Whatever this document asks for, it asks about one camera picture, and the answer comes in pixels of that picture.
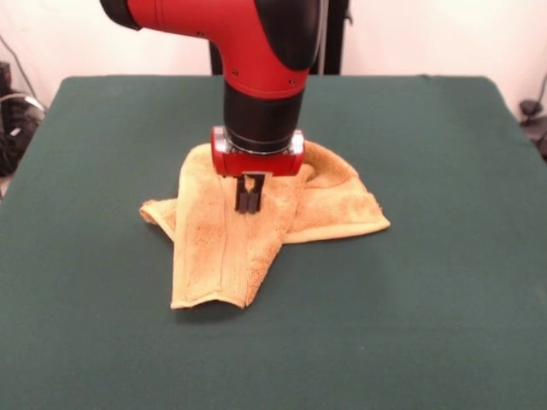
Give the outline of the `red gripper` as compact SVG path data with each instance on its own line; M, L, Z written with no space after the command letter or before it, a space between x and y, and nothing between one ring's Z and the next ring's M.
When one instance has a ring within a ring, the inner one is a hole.
M217 174L237 178L235 210L257 213L261 209L264 175L275 177L298 174L304 159L305 138L296 129L286 149L272 154L258 154L237 148L224 126L214 126L210 138L212 162ZM253 181L247 191L245 175Z

